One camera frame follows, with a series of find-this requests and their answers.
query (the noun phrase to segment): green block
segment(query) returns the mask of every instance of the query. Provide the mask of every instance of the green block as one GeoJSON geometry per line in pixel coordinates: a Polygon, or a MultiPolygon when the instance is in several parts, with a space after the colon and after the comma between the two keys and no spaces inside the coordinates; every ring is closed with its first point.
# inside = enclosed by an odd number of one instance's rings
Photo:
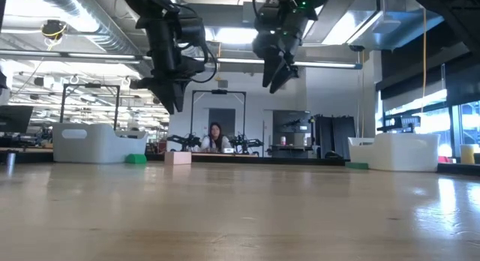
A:
{"type": "Polygon", "coordinates": [[[358,169],[358,170],[368,170],[368,163],[352,163],[346,162],[346,168],[358,169]]]}
{"type": "Polygon", "coordinates": [[[146,164],[147,157],[144,154],[130,154],[125,158],[127,164],[146,164]]]}

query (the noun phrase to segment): table surface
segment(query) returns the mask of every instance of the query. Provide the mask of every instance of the table surface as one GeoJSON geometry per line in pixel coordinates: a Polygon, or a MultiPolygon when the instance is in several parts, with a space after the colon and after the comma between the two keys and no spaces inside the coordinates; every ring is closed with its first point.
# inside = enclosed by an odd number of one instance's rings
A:
{"type": "Polygon", "coordinates": [[[333,166],[17,164],[2,260],[480,260],[480,180],[333,166]]]}
{"type": "Polygon", "coordinates": [[[53,152],[53,148],[27,148],[23,151],[23,148],[0,148],[0,151],[14,150],[17,152],[53,152]]]}

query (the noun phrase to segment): computer monitor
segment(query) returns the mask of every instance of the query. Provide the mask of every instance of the computer monitor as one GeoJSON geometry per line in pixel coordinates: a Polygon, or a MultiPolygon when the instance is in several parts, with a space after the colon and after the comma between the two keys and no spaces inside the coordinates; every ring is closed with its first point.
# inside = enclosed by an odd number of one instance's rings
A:
{"type": "Polygon", "coordinates": [[[32,113],[33,106],[0,106],[0,132],[26,133],[32,113]]]}

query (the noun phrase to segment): overhead duct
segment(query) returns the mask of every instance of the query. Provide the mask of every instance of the overhead duct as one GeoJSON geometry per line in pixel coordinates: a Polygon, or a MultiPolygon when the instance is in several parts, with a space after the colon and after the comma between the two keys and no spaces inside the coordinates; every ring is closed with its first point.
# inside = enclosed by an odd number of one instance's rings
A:
{"type": "MultiPolygon", "coordinates": [[[[82,32],[96,32],[98,36],[88,36],[107,53],[141,54],[123,31],[95,0],[44,0],[53,7],[62,9],[69,17],[68,23],[82,32]]],[[[144,77],[150,76],[149,63],[128,65],[144,77]]]]}

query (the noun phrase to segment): long dark hair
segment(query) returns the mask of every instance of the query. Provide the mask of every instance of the long dark hair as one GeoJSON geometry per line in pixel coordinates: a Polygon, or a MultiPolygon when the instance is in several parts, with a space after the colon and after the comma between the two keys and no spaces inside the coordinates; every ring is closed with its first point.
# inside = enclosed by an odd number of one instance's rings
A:
{"type": "Polygon", "coordinates": [[[217,150],[221,151],[222,140],[224,138],[224,135],[222,134],[222,127],[220,126],[220,124],[218,124],[218,122],[212,122],[210,124],[210,129],[208,130],[208,136],[210,137],[210,148],[212,147],[213,142],[215,142],[215,146],[217,146],[217,150]],[[218,130],[220,130],[220,134],[218,135],[218,138],[216,140],[213,140],[213,136],[212,136],[212,128],[214,126],[217,126],[218,130]]]}

